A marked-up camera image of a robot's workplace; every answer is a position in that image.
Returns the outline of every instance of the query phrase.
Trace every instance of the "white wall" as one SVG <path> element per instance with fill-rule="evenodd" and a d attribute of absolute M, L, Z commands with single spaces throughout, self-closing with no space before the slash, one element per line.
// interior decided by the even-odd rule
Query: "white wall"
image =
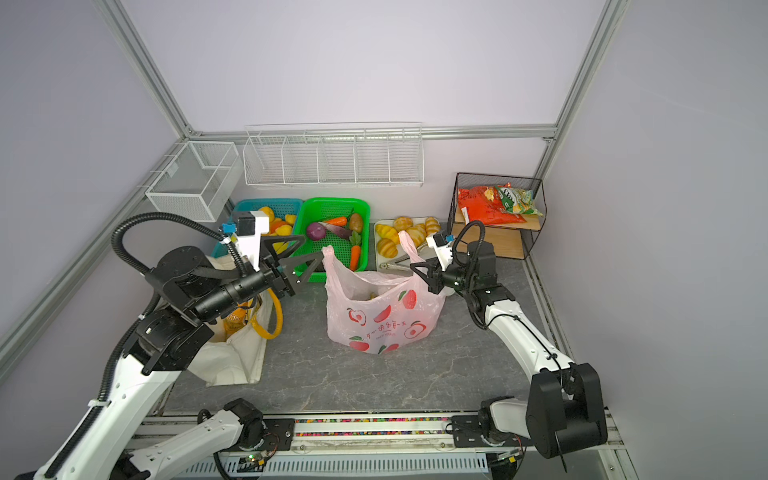
<path fill-rule="evenodd" d="M 168 222 L 143 223 L 125 236 L 127 250 L 149 266 L 183 245 L 210 252 L 214 241 Z M 114 345 L 151 295 L 144 278 L 110 250 L 0 386 L 0 465 L 5 474 L 12 478 L 36 470 L 64 443 L 98 394 Z"/>
<path fill-rule="evenodd" d="M 425 181 L 421 187 L 256 188 L 241 183 L 232 193 L 232 199 L 352 197 L 368 202 L 373 220 L 400 215 L 445 220 L 457 172 L 531 176 L 545 146 L 541 138 L 430 140 L 424 142 Z"/>
<path fill-rule="evenodd" d="M 640 478 L 765 477 L 767 25 L 632 2 L 545 181 L 535 260 Z"/>
<path fill-rule="evenodd" d="M 0 65 L 3 334 L 176 138 L 89 0 L 0 3 Z M 128 248 L 149 264 L 207 243 L 183 227 L 136 230 Z M 112 253 L 86 280 L 0 386 L 0 477 L 66 439 L 150 294 Z"/>
<path fill-rule="evenodd" d="M 89 0 L 0 4 L 0 335 L 175 141 Z"/>
<path fill-rule="evenodd" d="M 604 0 L 124 0 L 200 131 L 551 124 Z"/>

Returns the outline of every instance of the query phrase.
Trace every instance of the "wire rack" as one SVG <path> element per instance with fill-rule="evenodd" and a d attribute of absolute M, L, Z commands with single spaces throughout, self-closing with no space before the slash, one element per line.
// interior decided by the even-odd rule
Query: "wire rack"
<path fill-rule="evenodd" d="M 188 141 L 147 189 L 160 212 L 215 222 L 243 175 L 233 142 Z"/>
<path fill-rule="evenodd" d="M 547 198 L 544 193 L 544 182 L 541 178 L 533 177 L 516 177 L 514 175 L 494 175 L 494 174 L 470 174 L 466 172 L 460 172 L 456 174 L 456 182 L 453 186 L 453 198 L 451 199 L 451 210 L 448 215 L 448 232 L 453 231 L 453 225 L 455 223 L 456 211 L 458 209 L 458 191 L 459 189 L 470 189 L 480 186 L 493 187 L 496 185 L 510 184 L 513 188 L 522 188 L 523 190 L 531 190 L 533 192 L 534 203 L 536 207 L 544 214 L 541 226 L 538 230 L 518 229 L 520 233 L 520 240 L 523 252 L 523 259 L 528 257 L 531 253 L 536 240 L 538 239 L 541 229 L 544 228 L 547 216 Z"/>
<path fill-rule="evenodd" d="M 370 125 L 345 124 L 346 128 L 323 129 L 322 133 L 321 124 L 304 125 L 300 130 L 295 125 L 246 127 L 246 184 L 423 184 L 421 124 Z"/>

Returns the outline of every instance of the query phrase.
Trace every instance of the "gray countertop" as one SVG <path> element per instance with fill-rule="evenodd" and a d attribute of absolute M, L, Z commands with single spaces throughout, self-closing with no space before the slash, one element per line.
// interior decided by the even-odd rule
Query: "gray countertop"
<path fill-rule="evenodd" d="M 375 268 L 374 259 L 369 268 Z M 499 258 L 496 266 L 498 280 L 543 332 L 522 262 Z M 283 332 L 266 345 L 259 383 L 206 387 L 183 372 L 164 414 L 214 411 L 238 397 L 270 414 L 476 410 L 481 401 L 496 396 L 527 399 L 522 369 L 494 333 L 472 323 L 460 296 L 446 298 L 429 336 L 382 355 L 358 352 L 328 338 L 326 298 L 325 285 L 311 283 L 300 295 L 282 300 Z"/>

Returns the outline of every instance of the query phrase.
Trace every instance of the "yellow handle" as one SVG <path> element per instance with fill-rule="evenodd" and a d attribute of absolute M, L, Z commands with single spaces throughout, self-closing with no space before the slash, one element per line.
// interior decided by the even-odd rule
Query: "yellow handle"
<path fill-rule="evenodd" d="M 278 335 L 280 335 L 280 332 L 283 331 L 283 306 L 280 305 L 280 299 L 277 298 L 277 295 L 275 295 L 271 288 L 269 291 L 270 296 L 272 297 L 272 301 L 275 303 L 275 313 L 277 314 L 277 326 L 275 326 L 275 333 L 269 333 L 261 325 L 259 325 L 259 323 L 256 321 L 256 315 L 253 315 L 250 318 L 250 324 L 253 325 L 253 329 L 256 330 L 256 333 L 258 333 L 260 336 L 267 340 L 274 340 Z"/>

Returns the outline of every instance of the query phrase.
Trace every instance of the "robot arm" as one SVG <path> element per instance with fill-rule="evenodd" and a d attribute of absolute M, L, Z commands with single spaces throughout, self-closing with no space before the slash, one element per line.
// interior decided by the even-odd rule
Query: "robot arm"
<path fill-rule="evenodd" d="M 472 227 L 480 229 L 478 240 L 467 245 L 467 253 L 458 252 Z M 527 402 L 483 402 L 478 414 L 483 439 L 493 444 L 515 433 L 531 439 L 545 458 L 605 443 L 600 378 L 588 363 L 577 365 L 559 351 L 528 320 L 498 283 L 493 245 L 484 237 L 485 226 L 478 221 L 468 223 L 455 239 L 436 233 L 427 241 L 437 257 L 411 265 L 433 293 L 453 288 L 462 295 L 475 324 L 502 339 L 531 382 Z"/>
<path fill-rule="evenodd" d="M 146 267 L 125 251 L 122 236 L 128 228 L 148 220 L 182 223 L 228 243 L 237 268 L 215 270 L 196 247 L 177 248 L 166 253 L 155 268 Z M 236 245 L 232 245 L 229 232 L 218 233 L 173 214 L 138 215 L 116 229 L 112 237 L 115 252 L 144 275 L 167 305 L 151 311 L 157 305 L 154 302 L 131 334 L 121 340 L 124 343 L 118 345 L 118 352 L 122 355 L 115 360 L 114 369 L 107 368 L 103 378 L 103 385 L 111 386 L 108 395 L 91 402 L 80 425 L 45 465 L 32 477 L 21 478 L 173 478 L 190 464 L 221 449 L 233 445 L 259 448 L 268 435 L 263 416 L 238 399 L 167 442 L 124 455 L 141 421 L 213 336 L 208 323 L 215 323 L 269 288 L 278 297 L 296 294 L 319 265 L 321 253 L 288 258 L 306 241 L 303 236 L 260 239 L 261 220 L 258 214 L 238 216 L 236 230 L 242 243 Z M 277 254 L 274 244 L 285 242 L 293 244 Z M 306 270 L 297 274 L 296 268 L 307 263 Z M 255 462 L 263 459 L 253 455 Z"/>

